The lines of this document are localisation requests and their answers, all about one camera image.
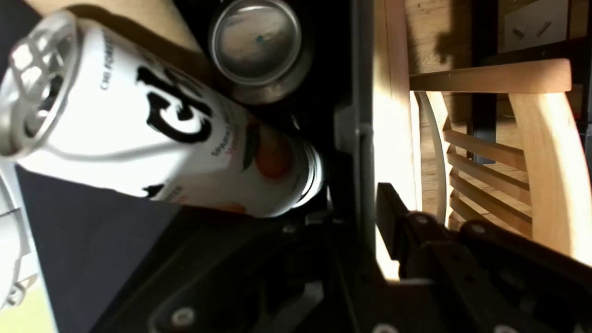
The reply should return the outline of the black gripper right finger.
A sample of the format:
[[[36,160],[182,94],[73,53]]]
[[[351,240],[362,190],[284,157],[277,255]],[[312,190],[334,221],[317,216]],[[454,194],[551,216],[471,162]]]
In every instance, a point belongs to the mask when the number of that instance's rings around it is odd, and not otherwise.
[[[401,279],[441,290],[447,318],[471,333],[592,333],[592,268],[534,240],[469,218],[458,231],[408,210],[377,184],[377,221]]]

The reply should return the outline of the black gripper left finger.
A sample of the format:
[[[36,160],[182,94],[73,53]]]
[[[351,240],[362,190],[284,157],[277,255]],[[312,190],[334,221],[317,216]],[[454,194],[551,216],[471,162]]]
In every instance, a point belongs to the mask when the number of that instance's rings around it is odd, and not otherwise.
[[[182,214],[90,333],[362,333],[351,218]]]

